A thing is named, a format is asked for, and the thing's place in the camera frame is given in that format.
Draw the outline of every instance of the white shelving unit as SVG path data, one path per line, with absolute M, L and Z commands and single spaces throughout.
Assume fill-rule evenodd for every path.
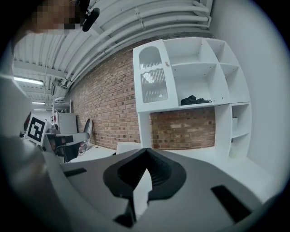
M 171 152 L 217 166 L 265 201 L 271 176 L 247 158 L 250 95 L 228 44 L 208 38 L 157 40 L 133 49 L 133 59 L 141 147 L 152 147 L 150 113 L 214 107 L 215 146 Z M 191 95 L 212 102 L 181 106 L 181 100 Z M 235 130 L 233 117 L 237 118 Z

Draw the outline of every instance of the person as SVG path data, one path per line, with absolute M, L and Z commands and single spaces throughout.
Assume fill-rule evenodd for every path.
M 3 112 L 0 135 L 19 135 L 32 109 L 31 100 L 13 79 L 15 45 L 28 33 L 54 33 L 55 30 L 59 33 L 74 29 L 84 22 L 89 3 L 90 0 L 44 0 L 11 38 L 0 59 L 0 109 Z

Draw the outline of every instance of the wall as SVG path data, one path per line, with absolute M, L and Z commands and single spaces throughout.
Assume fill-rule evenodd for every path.
M 211 32 L 227 41 L 246 77 L 252 107 L 248 158 L 279 179 L 289 174 L 290 67 L 278 31 L 249 1 L 216 0 Z
M 94 123 L 94 130 L 91 142 L 103 147 L 116 149 L 118 142 L 137 142 L 140 143 L 138 118 L 135 104 L 134 90 L 134 75 L 133 75 L 133 55 L 132 48 L 144 43 L 148 43 L 157 39 L 169 39 L 176 37 L 211 37 L 209 33 L 178 33 L 156 36 L 150 39 L 142 40 L 129 47 L 126 47 L 91 70 L 67 95 L 66 100 L 72 99 L 72 110 L 77 115 L 77 124 L 79 131 L 82 131 L 86 120 L 91 118 Z M 202 128 L 208 131 L 208 137 L 199 138 L 202 144 L 196 143 L 193 138 L 187 138 L 188 142 L 183 140 L 174 140 L 168 147 L 168 141 L 165 138 L 162 141 L 153 141 L 155 146 L 180 149 L 180 148 L 198 148 L 201 146 L 214 145 L 214 119 L 212 113 L 208 111 L 196 111 L 191 113 L 195 115 L 193 122 L 191 116 L 177 116 L 172 118 L 167 123 L 178 124 L 182 121 L 183 133 L 193 136 L 192 131 L 195 128 Z M 162 115 L 173 115 L 174 113 L 163 113 Z M 204 116 L 211 116 L 211 119 L 204 120 Z M 153 131 L 153 136 L 160 135 L 160 123 L 162 121 L 157 116 L 157 120 L 152 122 L 157 126 L 157 130 Z M 213 125 L 208 126 L 204 123 L 211 121 Z M 179 136 L 182 132 L 174 131 L 174 128 L 169 130 L 170 133 L 175 133 Z
M 154 148 L 185 150 L 214 146 L 214 107 L 151 114 Z

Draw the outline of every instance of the ceiling light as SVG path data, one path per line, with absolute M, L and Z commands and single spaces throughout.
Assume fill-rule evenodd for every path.
M 43 81 L 34 80 L 34 79 L 28 79 L 28 78 L 22 78 L 22 77 L 14 77 L 14 80 L 16 80 L 18 82 L 28 82 L 28 83 L 37 84 L 37 85 L 44 85 Z
M 32 104 L 45 105 L 45 102 L 37 102 L 37 101 L 33 101 Z

